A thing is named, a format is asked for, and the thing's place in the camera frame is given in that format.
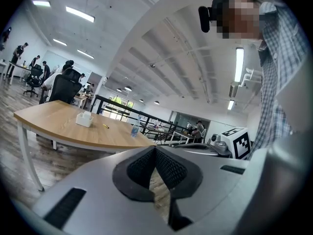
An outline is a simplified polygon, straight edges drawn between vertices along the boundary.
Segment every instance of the fluorescent light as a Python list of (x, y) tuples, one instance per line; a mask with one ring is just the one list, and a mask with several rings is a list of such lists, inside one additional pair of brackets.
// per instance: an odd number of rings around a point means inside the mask
[(243, 72), (244, 66), (244, 49), (236, 48), (236, 73), (235, 73), (235, 82), (240, 82), (241, 73)]
[(81, 51), (81, 50), (77, 50), (79, 53), (82, 53), (82, 54), (84, 54), (84, 55), (86, 55), (87, 57), (90, 57), (90, 58), (92, 58), (92, 59), (94, 59), (94, 57), (93, 56), (90, 56), (90, 55), (88, 55), (87, 53), (84, 53), (83, 51)]
[(126, 86), (125, 89), (130, 91), (130, 92), (132, 91), (132, 88), (130, 86)]
[(84, 19), (86, 19), (86, 20), (88, 20), (88, 21), (90, 21), (90, 22), (94, 22), (94, 17), (92, 17), (92, 16), (90, 16), (90, 15), (87, 15), (87, 14), (81, 12), (81, 11), (72, 9), (72, 8), (70, 8), (70, 7), (67, 7), (67, 6), (66, 6), (66, 9), (67, 9), (67, 12), (69, 12), (69, 13), (72, 13), (72, 14), (74, 14), (74, 15), (76, 15), (76, 16), (79, 16), (79, 17), (81, 17), (81, 18), (84, 18)]
[(66, 44), (66, 43), (63, 43), (63, 42), (61, 42), (61, 41), (59, 41), (59, 40), (56, 40), (56, 39), (54, 39), (54, 38), (53, 38), (53, 41), (55, 41), (55, 42), (57, 42), (57, 43), (59, 43), (59, 44), (62, 44), (62, 45), (67, 46), (67, 44)]
[(50, 3), (47, 1), (33, 1), (34, 5), (39, 5), (39, 6), (46, 6), (46, 7), (50, 7)]
[(234, 102), (235, 102), (234, 100), (229, 101), (229, 105), (228, 105), (229, 110), (231, 110), (233, 108)]

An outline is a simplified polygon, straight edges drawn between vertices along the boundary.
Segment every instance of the black office chair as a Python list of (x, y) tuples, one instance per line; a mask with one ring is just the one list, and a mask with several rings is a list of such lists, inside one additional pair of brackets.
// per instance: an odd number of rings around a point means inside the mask
[(78, 82), (80, 73), (73, 69), (68, 70), (69, 70), (68, 72), (56, 76), (49, 102), (61, 100), (65, 103), (70, 104), (74, 99), (75, 95), (81, 89), (82, 85)]
[(30, 92), (30, 97), (33, 96), (33, 94), (36, 94), (38, 97), (38, 94), (35, 91), (35, 88), (40, 87), (41, 79), (39, 78), (43, 74), (42, 69), (36, 69), (32, 68), (30, 71), (30, 79), (27, 81), (27, 83), (30, 85), (31, 89), (24, 91), (23, 94)]

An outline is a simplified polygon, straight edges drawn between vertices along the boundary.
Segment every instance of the black railing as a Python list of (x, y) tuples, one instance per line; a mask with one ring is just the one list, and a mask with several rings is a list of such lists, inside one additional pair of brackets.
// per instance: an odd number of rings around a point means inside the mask
[[(137, 111), (135, 109), (132, 109), (128, 106), (119, 104), (117, 102), (109, 100), (109, 99), (102, 97), (100, 95), (95, 96), (95, 100), (94, 100), (92, 107), (91, 107), (91, 110), (90, 110), (91, 112), (92, 112), (97, 100), (100, 101), (100, 104), (99, 104), (98, 109), (97, 109), (97, 114), (100, 114), (101, 111), (106, 111), (106, 112), (110, 112), (110, 113), (113, 112), (117, 115), (121, 115), (122, 117), (137, 120), (137, 118), (131, 117), (130, 113), (123, 112), (123, 111), (116, 109), (114, 107), (106, 106), (105, 108), (102, 108), (103, 102), (106, 102), (106, 103), (109, 103), (113, 106), (117, 106), (119, 108), (122, 108), (124, 110), (134, 112), (134, 113), (138, 114), (139, 116), (141, 116), (141, 121), (140, 121), (141, 122), (141, 130), (140, 131), (142, 134), (146, 135), (147, 138), (149, 138), (149, 139), (153, 139), (155, 141), (161, 141), (161, 142), (164, 141), (164, 144), (165, 144), (166, 141), (169, 141), (171, 139), (173, 132), (175, 130), (181, 131), (181, 132), (186, 131), (186, 130), (188, 131), (188, 129), (185, 127), (176, 125), (172, 122), (162, 120), (158, 117), (152, 116), (150, 114), (146, 114), (142, 111)], [(163, 128), (167, 129), (167, 131), (159, 132), (157, 130), (153, 130), (152, 126), (155, 124), (156, 121), (161, 122), (163, 124)], [(178, 141), (179, 139), (180, 139), (179, 136), (174, 136), (173, 141)]]

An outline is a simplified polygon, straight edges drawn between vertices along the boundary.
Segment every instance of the plaid shirt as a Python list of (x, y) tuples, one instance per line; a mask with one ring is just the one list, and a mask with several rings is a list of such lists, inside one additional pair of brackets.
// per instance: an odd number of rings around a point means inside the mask
[(264, 20), (262, 33), (265, 40), (259, 50), (263, 69), (262, 107), (249, 158), (255, 150), (291, 133), (291, 126), (275, 95), (297, 71), (310, 49), (306, 35), (286, 5), (264, 2), (260, 6), (260, 18)]

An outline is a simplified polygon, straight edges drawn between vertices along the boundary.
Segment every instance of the window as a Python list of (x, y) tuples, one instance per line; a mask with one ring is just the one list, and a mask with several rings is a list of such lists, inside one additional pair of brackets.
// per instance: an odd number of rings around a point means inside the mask
[[(109, 100), (112, 100), (116, 103), (127, 106), (129, 108), (132, 108), (134, 106), (134, 102), (131, 102), (123, 97), (120, 97), (114, 94), (111, 94), (109, 96)], [(125, 110), (124, 108), (107, 103), (102, 115), (108, 118), (113, 118), (113, 119), (117, 119), (123, 122), (127, 122), (128, 116), (130, 115), (130, 113), (131, 113), (130, 111)]]

